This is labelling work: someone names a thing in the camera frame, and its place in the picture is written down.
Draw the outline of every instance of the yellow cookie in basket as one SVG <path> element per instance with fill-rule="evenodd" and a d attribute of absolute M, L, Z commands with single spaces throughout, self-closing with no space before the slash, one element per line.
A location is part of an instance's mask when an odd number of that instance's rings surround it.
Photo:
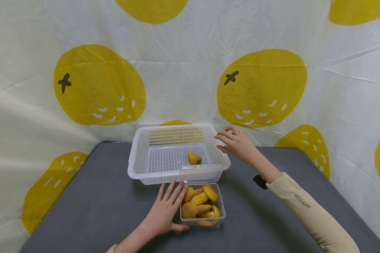
<path fill-rule="evenodd" d="M 203 186 L 204 192 L 207 194 L 207 196 L 213 201 L 216 202 L 218 200 L 218 194 L 217 191 L 214 189 L 211 184 L 206 184 Z"/>
<path fill-rule="evenodd" d="M 209 211 L 209 212 L 205 212 L 205 213 L 200 213 L 198 214 L 197 216 L 201 217 L 201 218 L 214 218 L 215 215 L 214 215 L 214 211 Z"/>
<path fill-rule="evenodd" d="M 205 192 L 202 192 L 200 194 L 193 196 L 190 200 L 190 203 L 195 203 L 198 206 L 198 205 L 202 205 L 206 203 L 207 200 L 208 200 L 207 194 Z"/>
<path fill-rule="evenodd" d="M 212 227 L 212 226 L 214 226 L 214 223 L 212 221 L 209 221 L 209 220 L 196 221 L 196 224 L 198 226 L 202 226 L 202 227 Z"/>
<path fill-rule="evenodd" d="M 203 187 L 198 188 L 198 189 L 194 189 L 193 195 L 200 194 L 200 193 L 202 193 L 203 191 L 204 191 Z"/>
<path fill-rule="evenodd" d="M 201 164 L 201 156 L 194 154 L 193 151 L 187 152 L 187 157 L 190 160 L 191 165 Z"/>
<path fill-rule="evenodd" d="M 221 216 L 220 210 L 216 206 L 212 206 L 213 212 L 214 212 L 214 217 L 219 217 Z"/>
<path fill-rule="evenodd" d="M 188 187 L 188 188 L 187 188 L 186 195 L 185 195 L 185 197 L 184 197 L 184 202 L 185 202 L 185 203 L 189 202 L 190 199 L 193 197 L 193 194 L 194 194 L 193 187 Z"/>
<path fill-rule="evenodd" d="M 187 202 L 182 206 L 182 218 L 191 219 L 197 215 L 197 205 L 192 202 Z"/>
<path fill-rule="evenodd" d="M 205 213 L 211 210 L 211 205 L 198 205 L 197 214 Z"/>

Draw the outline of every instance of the right hand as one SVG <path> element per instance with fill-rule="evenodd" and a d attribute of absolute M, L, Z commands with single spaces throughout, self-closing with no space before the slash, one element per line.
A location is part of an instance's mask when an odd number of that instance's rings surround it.
<path fill-rule="evenodd" d="M 228 126 L 224 131 L 218 132 L 214 138 L 227 145 L 226 147 L 218 145 L 217 148 L 226 154 L 234 155 L 244 162 L 251 163 L 259 154 L 259 151 L 245 134 L 233 125 Z"/>

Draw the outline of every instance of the hand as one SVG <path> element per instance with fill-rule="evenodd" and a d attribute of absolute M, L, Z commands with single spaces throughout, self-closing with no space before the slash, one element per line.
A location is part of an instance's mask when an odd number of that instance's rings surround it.
<path fill-rule="evenodd" d="M 244 162 L 252 163 L 257 154 L 260 154 L 256 147 L 246 138 L 245 134 L 233 125 L 228 126 L 224 131 L 218 132 L 214 138 L 227 145 L 226 147 L 218 145 L 217 148 L 226 154 L 234 155 Z"/>
<path fill-rule="evenodd" d="M 160 186 L 159 194 L 153 204 L 153 207 L 140 225 L 153 236 L 165 234 L 170 230 L 184 231 L 189 229 L 186 225 L 175 224 L 172 222 L 173 216 L 180 207 L 180 203 L 187 192 L 187 186 L 183 187 L 184 181 L 181 181 L 171 195 L 175 182 L 176 180 L 172 180 L 164 196 L 164 184 Z"/>
<path fill-rule="evenodd" d="M 226 147 L 218 145 L 217 148 L 252 165 L 269 184 L 281 176 L 281 172 L 254 147 L 241 130 L 233 125 L 218 132 L 215 138 L 227 145 Z"/>
<path fill-rule="evenodd" d="M 160 186 L 158 197 L 144 221 L 114 248 L 114 253 L 134 253 L 158 235 L 170 230 L 184 231 L 189 229 L 186 225 L 172 222 L 173 216 L 180 207 L 187 191 L 187 186 L 183 187 L 184 182 L 182 181 L 172 193 L 175 182 L 176 180 L 172 180 L 164 196 L 164 184 Z"/>

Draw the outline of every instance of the wrist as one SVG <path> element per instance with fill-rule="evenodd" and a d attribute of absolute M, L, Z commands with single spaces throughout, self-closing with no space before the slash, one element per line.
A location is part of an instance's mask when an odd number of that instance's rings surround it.
<path fill-rule="evenodd" d="M 262 158 L 264 158 L 264 155 L 262 155 L 262 153 L 255 148 L 255 150 L 251 151 L 251 153 L 249 154 L 248 163 L 252 165 L 252 167 L 255 168 L 255 170 L 258 170 Z"/>
<path fill-rule="evenodd" d="M 142 223 L 139 224 L 139 226 L 135 229 L 135 232 L 137 232 L 145 242 L 149 242 L 158 236 L 155 231 L 150 229 L 150 226 L 148 226 L 145 221 L 142 221 Z"/>

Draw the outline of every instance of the left hand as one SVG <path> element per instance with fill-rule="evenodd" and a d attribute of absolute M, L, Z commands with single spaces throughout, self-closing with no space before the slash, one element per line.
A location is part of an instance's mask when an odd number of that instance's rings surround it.
<path fill-rule="evenodd" d="M 173 216 L 187 192 L 187 186 L 183 187 L 182 181 L 172 193 L 175 182 L 176 180 L 172 180 L 165 195 L 163 195 L 164 184 L 160 186 L 158 197 L 144 221 L 114 248 L 114 253 L 134 253 L 158 235 L 171 230 L 189 229 L 186 225 L 173 223 Z"/>
<path fill-rule="evenodd" d="M 189 227 L 186 225 L 175 224 L 172 221 L 173 216 L 177 212 L 177 209 L 180 207 L 180 203 L 182 202 L 187 192 L 187 186 L 183 187 L 184 181 L 182 181 L 172 193 L 175 182 L 176 180 L 173 179 L 164 196 L 164 184 L 160 186 L 158 197 L 156 198 L 155 203 L 140 225 L 140 227 L 150 233 L 151 236 L 162 235 L 171 230 L 185 231 L 189 229 Z"/>

